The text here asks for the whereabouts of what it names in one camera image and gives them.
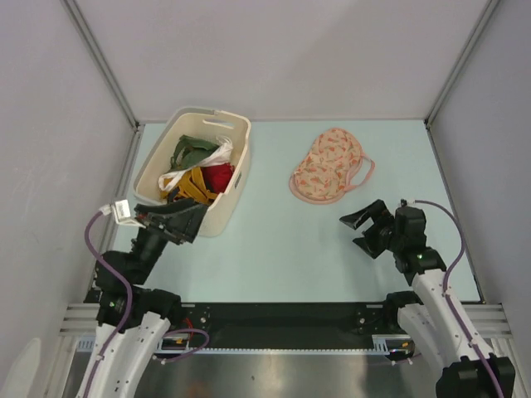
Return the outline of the red lace bra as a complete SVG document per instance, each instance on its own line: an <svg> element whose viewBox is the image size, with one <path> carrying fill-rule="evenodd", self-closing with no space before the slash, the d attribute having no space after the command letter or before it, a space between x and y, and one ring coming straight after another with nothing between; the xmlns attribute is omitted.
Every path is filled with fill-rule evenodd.
<svg viewBox="0 0 531 398"><path fill-rule="evenodd" d="M223 193L233 176L234 167L230 163L203 167L202 177L210 192Z"/></svg>

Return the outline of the pink floral mesh laundry bag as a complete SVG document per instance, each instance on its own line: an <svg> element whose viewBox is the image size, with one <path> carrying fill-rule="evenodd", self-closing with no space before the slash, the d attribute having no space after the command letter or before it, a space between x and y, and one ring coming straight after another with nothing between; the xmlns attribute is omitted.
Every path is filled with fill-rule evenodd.
<svg viewBox="0 0 531 398"><path fill-rule="evenodd" d="M331 128L318 136L305 158L292 172L291 193L312 205L329 205L360 185L353 179L367 161L370 167L362 182L367 182L376 163L363 151L360 142L347 130Z"/></svg>

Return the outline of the left aluminium corner post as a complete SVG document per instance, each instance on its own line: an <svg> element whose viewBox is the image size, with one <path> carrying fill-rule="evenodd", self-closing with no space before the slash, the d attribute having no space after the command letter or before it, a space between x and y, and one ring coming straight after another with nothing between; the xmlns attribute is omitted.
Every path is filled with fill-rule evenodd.
<svg viewBox="0 0 531 398"><path fill-rule="evenodd" d="M129 101L126 99L124 92L78 2L75 0L60 0L60 4L65 9L66 14L70 18L71 23L76 29L90 58L95 63L96 69L99 71L100 76L103 78L112 97L119 106L121 114L127 120L130 128L133 131L136 131L139 127L139 121L134 116L134 111L132 110Z"/></svg>

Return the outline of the aluminium corner post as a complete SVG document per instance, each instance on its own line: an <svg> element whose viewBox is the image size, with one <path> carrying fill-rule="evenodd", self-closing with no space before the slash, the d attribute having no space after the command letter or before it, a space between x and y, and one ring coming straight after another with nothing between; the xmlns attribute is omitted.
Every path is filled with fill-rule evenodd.
<svg viewBox="0 0 531 398"><path fill-rule="evenodd" d="M467 62L469 61L476 45L480 41L484 34L484 31L490 20L497 12L499 5L502 3L500 0L489 0L486 2L482 9L475 25L470 31L463 48L461 49L455 63L453 64L450 74L447 76L439 94L437 95L434 104L431 106L427 116L424 119L424 125L427 129L430 129L436 120L437 115L440 113L441 108L450 95L455 83L457 82L460 74L465 69Z"/></svg>
<svg viewBox="0 0 531 398"><path fill-rule="evenodd" d="M119 106L121 114L127 120L130 128L133 131L136 131L139 127L139 121L134 116L134 111L132 110L129 101L126 99L124 92L78 2L75 0L60 0L60 4L65 9L66 14L70 18L71 23L76 29L90 58L95 63L96 69L99 71L100 76L103 78L112 97Z"/></svg>

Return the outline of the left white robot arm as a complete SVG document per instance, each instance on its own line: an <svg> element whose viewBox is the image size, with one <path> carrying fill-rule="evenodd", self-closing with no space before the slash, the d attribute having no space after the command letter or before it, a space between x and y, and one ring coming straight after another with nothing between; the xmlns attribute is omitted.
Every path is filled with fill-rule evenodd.
<svg viewBox="0 0 531 398"><path fill-rule="evenodd" d="M207 205L192 198L173 203L131 207L126 200L102 206L84 232L85 244L95 257L95 286L100 290L95 345L77 395L79 397L132 397L144 371L166 337L184 335L186 342L202 337L182 354L162 357L163 364L190 357L210 342L208 333L187 323L179 295L146 289L144 283L169 243L194 242L207 214ZM119 226L136 228L127 252L101 254L90 240L92 226L110 216Z"/></svg>

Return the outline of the mustard yellow garment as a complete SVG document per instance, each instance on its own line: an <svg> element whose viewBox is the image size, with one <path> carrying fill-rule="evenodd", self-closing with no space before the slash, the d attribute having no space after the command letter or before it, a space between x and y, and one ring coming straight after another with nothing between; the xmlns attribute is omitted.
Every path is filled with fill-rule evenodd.
<svg viewBox="0 0 531 398"><path fill-rule="evenodd" d="M161 193L161 198L168 203L184 198L192 198L194 201L208 206L217 199L217 196L217 193L211 192L207 187L200 167L195 167L185 172L170 192Z"/></svg>

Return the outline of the cream plastic laundry basket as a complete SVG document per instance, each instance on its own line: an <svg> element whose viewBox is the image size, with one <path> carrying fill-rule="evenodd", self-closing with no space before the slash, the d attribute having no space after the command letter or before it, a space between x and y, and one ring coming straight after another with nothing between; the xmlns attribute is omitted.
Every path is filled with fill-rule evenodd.
<svg viewBox="0 0 531 398"><path fill-rule="evenodd" d="M178 110L153 145L133 183L134 195L140 203L161 205L158 178L169 170L170 156L184 134L205 140L229 138L233 145L230 164L234 167L225 191L208 207L198 232L203 237L220 235L225 229L246 185L251 150L248 118L216 109L183 108Z"/></svg>

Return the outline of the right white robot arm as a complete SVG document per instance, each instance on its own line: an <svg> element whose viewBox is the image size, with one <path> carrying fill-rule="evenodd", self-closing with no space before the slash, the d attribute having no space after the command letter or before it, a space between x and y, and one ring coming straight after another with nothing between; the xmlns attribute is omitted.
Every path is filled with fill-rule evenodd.
<svg viewBox="0 0 531 398"><path fill-rule="evenodd" d="M392 253L410 290L389 294L391 307L382 312L384 326L405 332L436 378L439 397L510 397L516 371L508 357L499 357L481 337L450 285L452 265L427 245L426 215L416 203L402 201L389 211L376 200L341 217L357 230L372 221L354 244L372 259Z"/></svg>

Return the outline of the green garment in basket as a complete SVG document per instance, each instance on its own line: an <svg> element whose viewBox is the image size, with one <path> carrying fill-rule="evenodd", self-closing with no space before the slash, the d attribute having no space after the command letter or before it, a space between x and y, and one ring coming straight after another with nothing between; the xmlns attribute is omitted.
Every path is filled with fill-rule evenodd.
<svg viewBox="0 0 531 398"><path fill-rule="evenodd" d="M182 135L170 158L169 171L182 171L194 167L202 160L209 158L218 148L218 144L210 141Z"/></svg>

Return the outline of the white garment in basket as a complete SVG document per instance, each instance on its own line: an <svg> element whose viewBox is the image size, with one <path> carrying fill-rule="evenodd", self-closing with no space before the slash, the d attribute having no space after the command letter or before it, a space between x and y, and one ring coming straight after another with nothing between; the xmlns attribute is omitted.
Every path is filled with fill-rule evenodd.
<svg viewBox="0 0 531 398"><path fill-rule="evenodd" d="M219 136L216 137L215 141L212 143L218 144L219 148L209 158L202 160L200 163L196 164L194 167L190 167L189 169L172 172L168 170L166 173L162 174L158 178L159 190L161 192L170 192L183 177L184 173L195 167L210 167L228 163L231 159L231 153L233 150L232 141L228 137Z"/></svg>

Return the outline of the right aluminium corner post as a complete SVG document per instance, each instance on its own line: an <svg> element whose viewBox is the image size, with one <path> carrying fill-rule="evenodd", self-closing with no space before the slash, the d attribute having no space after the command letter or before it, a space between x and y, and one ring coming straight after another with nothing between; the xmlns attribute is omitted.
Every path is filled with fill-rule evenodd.
<svg viewBox="0 0 531 398"><path fill-rule="evenodd" d="M450 74L447 76L439 94L437 95L434 104L431 106L427 116L424 119L424 125L427 129L430 129L436 120L437 115L440 113L441 108L450 95L455 83L457 82L460 74L465 69L467 62L469 61L476 45L480 41L484 34L484 31L490 20L497 12L499 5L502 3L500 0L489 0L486 2L482 9L475 25L470 31L463 48L461 49L455 63L453 64Z"/></svg>

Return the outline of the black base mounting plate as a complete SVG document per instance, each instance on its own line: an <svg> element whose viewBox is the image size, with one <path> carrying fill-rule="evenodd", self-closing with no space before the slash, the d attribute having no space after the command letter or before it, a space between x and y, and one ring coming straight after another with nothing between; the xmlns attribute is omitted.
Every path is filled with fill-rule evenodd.
<svg viewBox="0 0 531 398"><path fill-rule="evenodd" d="M221 350L373 348L403 331L384 303L185 303L185 317Z"/></svg>

